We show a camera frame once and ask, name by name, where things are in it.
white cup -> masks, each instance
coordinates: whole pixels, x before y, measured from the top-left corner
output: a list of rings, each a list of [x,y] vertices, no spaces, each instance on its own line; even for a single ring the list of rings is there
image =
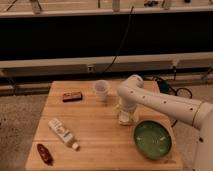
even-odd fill
[[[98,80],[93,84],[93,90],[97,96],[98,101],[104,102],[107,99],[109,83],[105,80]]]

black panel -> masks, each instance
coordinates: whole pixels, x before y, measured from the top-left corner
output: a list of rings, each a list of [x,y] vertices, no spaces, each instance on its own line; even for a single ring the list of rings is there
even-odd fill
[[[213,12],[132,16],[121,55],[213,51]],[[0,19],[0,59],[114,56],[128,15]]]

green plate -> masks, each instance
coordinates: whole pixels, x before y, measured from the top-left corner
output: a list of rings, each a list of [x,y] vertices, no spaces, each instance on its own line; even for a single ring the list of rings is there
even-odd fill
[[[154,121],[139,123],[134,132],[134,141],[138,150],[150,159],[159,159],[171,149],[172,140],[168,131]]]

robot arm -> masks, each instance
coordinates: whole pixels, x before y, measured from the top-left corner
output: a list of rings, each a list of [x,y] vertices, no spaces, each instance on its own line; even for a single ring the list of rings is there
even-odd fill
[[[196,152],[194,171],[213,170],[213,104],[183,97],[153,93],[143,88],[143,80],[133,75],[122,82],[118,89],[120,97],[120,123],[129,122],[137,104],[172,116],[200,130],[200,139]]]

floor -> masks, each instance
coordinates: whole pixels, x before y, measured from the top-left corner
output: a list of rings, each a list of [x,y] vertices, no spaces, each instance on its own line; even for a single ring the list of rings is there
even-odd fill
[[[190,86],[193,98],[213,103],[213,85]],[[24,171],[47,95],[0,97],[0,170]],[[184,164],[192,171],[198,131],[181,122],[174,127]]]

